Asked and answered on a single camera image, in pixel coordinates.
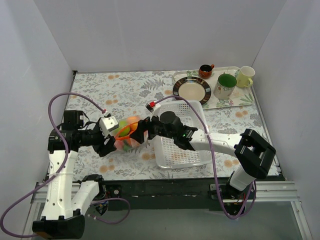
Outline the fake pink peach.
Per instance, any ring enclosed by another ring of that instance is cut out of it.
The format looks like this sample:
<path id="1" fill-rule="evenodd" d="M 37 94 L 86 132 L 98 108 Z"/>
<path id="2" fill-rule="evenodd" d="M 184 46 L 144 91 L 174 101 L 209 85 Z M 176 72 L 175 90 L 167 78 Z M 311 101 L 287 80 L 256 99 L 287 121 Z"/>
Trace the fake pink peach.
<path id="1" fill-rule="evenodd" d="M 114 143 L 115 147 L 117 149 L 120 149 L 122 150 L 123 147 L 124 147 L 124 141 L 123 140 L 116 140 L 115 143 Z"/>

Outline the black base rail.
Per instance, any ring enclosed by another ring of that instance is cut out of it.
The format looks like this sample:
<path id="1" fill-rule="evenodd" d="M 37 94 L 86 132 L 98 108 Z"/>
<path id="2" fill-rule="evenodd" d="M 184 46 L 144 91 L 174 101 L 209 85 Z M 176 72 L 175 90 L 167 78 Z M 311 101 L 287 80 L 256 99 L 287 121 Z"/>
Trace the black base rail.
<path id="1" fill-rule="evenodd" d="M 235 215 L 244 205 L 263 197 L 266 187 L 274 188 L 284 183 L 283 177 L 271 176 L 257 181 L 256 189 L 246 187 L 243 193 L 226 190 L 226 177 L 214 178 L 102 180 L 98 182 L 108 198 L 122 198 L 129 202 L 131 210 L 185 210 L 205 209 L 221 211 L 218 193 L 221 193 L 226 210 Z"/>

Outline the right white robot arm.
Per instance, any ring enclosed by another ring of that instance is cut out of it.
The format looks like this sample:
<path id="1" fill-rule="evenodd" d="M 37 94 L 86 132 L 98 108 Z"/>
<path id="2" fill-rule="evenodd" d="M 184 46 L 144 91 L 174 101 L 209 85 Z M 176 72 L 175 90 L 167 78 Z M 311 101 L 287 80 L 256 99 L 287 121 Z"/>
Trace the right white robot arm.
<path id="1" fill-rule="evenodd" d="M 235 157 L 240 167 L 231 174 L 225 186 L 225 194 L 237 199 L 254 180 L 268 176 L 276 149 L 255 130 L 247 128 L 241 134 L 205 133 L 204 130 L 184 125 L 172 111 L 160 116 L 140 120 L 129 137 L 142 144 L 156 136 L 172 139 L 182 150 L 211 151 Z"/>

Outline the fake green apple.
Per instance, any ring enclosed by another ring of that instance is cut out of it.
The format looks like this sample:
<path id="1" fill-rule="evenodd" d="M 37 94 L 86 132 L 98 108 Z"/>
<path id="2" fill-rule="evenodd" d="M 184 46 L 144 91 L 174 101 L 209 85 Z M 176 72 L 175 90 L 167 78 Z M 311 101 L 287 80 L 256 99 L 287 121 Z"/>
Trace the fake green apple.
<path id="1" fill-rule="evenodd" d="M 129 123 L 126 120 L 121 120 L 118 124 L 119 124 L 118 136 L 119 137 L 127 136 L 131 131 Z"/>

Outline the floral table mat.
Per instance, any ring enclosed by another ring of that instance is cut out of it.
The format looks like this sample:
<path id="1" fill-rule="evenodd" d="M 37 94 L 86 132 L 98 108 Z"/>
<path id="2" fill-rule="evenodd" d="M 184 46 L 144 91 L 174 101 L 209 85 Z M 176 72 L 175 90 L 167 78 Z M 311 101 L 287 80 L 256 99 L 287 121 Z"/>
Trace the floral table mat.
<path id="1" fill-rule="evenodd" d="M 68 98 L 67 109 L 82 110 L 93 122 L 106 109 L 117 120 L 149 115 L 146 104 L 172 94 L 173 71 L 133 71 L 112 73 L 77 73 Z M 267 132 L 256 103 L 220 109 L 206 109 L 204 115 L 212 133 L 240 134 L 253 129 L 261 136 Z M 157 165 L 154 142 L 148 141 L 130 151 L 115 151 L 99 157 L 91 147 L 82 147 L 73 169 L 75 181 L 100 174 L 105 180 L 146 180 L 228 177 L 239 161 L 216 153 L 215 163 L 201 166 L 164 169 Z"/>

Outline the pale yellow mug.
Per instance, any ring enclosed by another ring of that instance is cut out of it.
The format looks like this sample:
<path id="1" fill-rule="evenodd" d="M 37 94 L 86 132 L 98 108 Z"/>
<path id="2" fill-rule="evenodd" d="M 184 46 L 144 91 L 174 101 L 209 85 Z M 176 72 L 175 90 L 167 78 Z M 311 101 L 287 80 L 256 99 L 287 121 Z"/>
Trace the pale yellow mug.
<path id="1" fill-rule="evenodd" d="M 249 88 L 253 85 L 253 77 L 255 76 L 255 70 L 250 66 L 243 66 L 239 69 L 236 77 L 237 84 L 239 88 Z"/>

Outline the dark rimmed plate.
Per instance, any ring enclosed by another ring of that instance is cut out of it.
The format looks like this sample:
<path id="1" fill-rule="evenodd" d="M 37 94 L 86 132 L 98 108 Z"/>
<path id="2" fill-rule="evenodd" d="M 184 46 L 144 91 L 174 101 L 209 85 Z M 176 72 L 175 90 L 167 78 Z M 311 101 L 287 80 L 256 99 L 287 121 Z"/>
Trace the dark rimmed plate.
<path id="1" fill-rule="evenodd" d="M 172 93 L 176 97 L 198 101 L 201 105 L 204 105 L 210 100 L 212 89 L 205 80 L 199 77 L 186 76 L 174 83 Z"/>

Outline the green inside floral mug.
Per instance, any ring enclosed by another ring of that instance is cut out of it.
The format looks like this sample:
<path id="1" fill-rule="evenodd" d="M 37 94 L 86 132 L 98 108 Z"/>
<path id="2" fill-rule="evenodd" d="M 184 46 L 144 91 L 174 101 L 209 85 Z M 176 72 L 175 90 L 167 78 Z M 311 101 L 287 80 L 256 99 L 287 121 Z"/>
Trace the green inside floral mug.
<path id="1" fill-rule="evenodd" d="M 221 74 L 215 84 L 213 94 L 219 100 L 228 100 L 237 85 L 236 78 L 228 73 Z"/>

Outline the fake green pear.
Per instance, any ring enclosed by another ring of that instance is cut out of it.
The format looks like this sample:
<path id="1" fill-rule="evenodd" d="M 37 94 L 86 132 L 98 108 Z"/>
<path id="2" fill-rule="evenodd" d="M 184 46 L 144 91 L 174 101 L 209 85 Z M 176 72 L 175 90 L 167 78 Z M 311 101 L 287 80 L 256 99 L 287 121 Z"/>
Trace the fake green pear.
<path id="1" fill-rule="evenodd" d="M 132 147 L 129 146 L 129 145 L 124 145 L 124 146 L 123 146 L 123 150 L 126 151 L 126 152 L 129 151 L 129 150 L 131 150 L 131 148 L 132 148 Z"/>

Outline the clear zip top bag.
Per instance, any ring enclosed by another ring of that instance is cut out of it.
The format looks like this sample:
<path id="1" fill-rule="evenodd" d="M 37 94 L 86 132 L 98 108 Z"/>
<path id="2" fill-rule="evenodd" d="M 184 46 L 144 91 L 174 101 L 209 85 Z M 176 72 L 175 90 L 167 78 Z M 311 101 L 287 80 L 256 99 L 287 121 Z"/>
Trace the clear zip top bag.
<path id="1" fill-rule="evenodd" d="M 126 121 L 126 118 L 123 118 L 121 120 L 118 121 L 118 123 L 120 121 Z M 127 145 L 127 146 L 131 146 L 131 150 L 134 149 L 134 148 L 137 148 L 140 146 L 140 143 L 138 143 L 137 141 L 135 141 L 134 139 L 130 138 L 130 134 L 133 132 L 133 131 L 130 131 L 128 135 L 124 136 L 124 137 L 119 137 L 118 136 L 118 131 L 119 131 L 119 127 L 115 130 L 113 130 L 111 132 L 111 135 L 113 137 L 115 137 L 115 141 L 123 141 L 124 145 Z"/>

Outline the white plastic perforated basket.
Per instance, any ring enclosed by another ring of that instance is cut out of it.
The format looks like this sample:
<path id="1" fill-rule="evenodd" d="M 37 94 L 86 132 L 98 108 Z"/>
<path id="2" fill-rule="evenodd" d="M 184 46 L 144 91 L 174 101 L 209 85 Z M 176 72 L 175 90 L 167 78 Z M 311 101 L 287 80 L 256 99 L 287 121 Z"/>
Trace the white plastic perforated basket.
<path id="1" fill-rule="evenodd" d="M 189 104 L 183 100 L 162 101 L 159 114 L 167 111 L 174 112 L 184 125 L 201 130 L 208 128 L 205 113 L 199 101 L 190 100 Z M 173 139 L 160 136 L 156 136 L 152 141 L 156 164 L 162 169 L 189 168 L 212 161 L 210 151 L 183 150 L 174 144 Z"/>

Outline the fake orange peach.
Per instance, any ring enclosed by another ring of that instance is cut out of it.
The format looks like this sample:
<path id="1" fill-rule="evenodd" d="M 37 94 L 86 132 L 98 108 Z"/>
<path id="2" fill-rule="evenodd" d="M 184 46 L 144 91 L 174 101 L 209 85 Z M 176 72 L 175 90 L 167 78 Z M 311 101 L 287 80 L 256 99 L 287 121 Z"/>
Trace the fake orange peach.
<path id="1" fill-rule="evenodd" d="M 137 123 L 140 120 L 140 116 L 136 115 L 136 116 L 130 116 L 126 118 L 126 122 L 130 125 L 130 124 L 134 124 Z"/>

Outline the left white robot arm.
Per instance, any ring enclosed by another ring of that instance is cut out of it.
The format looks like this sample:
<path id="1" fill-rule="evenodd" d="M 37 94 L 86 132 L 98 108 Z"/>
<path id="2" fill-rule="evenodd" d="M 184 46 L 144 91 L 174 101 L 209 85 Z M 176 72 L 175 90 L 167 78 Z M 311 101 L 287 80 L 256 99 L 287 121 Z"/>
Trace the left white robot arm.
<path id="1" fill-rule="evenodd" d="M 84 112 L 66 110 L 63 122 L 48 138 L 49 180 L 45 205 L 32 231 L 46 240 L 80 239 L 85 230 L 85 213 L 91 202 L 106 196 L 103 177 L 86 176 L 72 195 L 73 173 L 81 147 L 92 147 L 101 157 L 116 150 L 111 132 L 119 124 L 110 114 L 98 119 L 93 129 L 84 129 Z"/>

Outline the small brown cup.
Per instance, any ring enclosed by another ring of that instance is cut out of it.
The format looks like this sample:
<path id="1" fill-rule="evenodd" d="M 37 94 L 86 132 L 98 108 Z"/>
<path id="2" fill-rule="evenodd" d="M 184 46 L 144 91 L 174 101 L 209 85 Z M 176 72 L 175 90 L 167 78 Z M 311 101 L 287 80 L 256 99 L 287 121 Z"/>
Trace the small brown cup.
<path id="1" fill-rule="evenodd" d="M 204 64 L 204 65 L 201 65 L 199 70 L 198 70 L 198 75 L 203 78 L 203 79 L 208 79 L 211 77 L 212 75 L 212 71 L 214 69 L 215 65 L 214 64 L 211 64 L 211 65 L 208 65 L 208 64 Z"/>

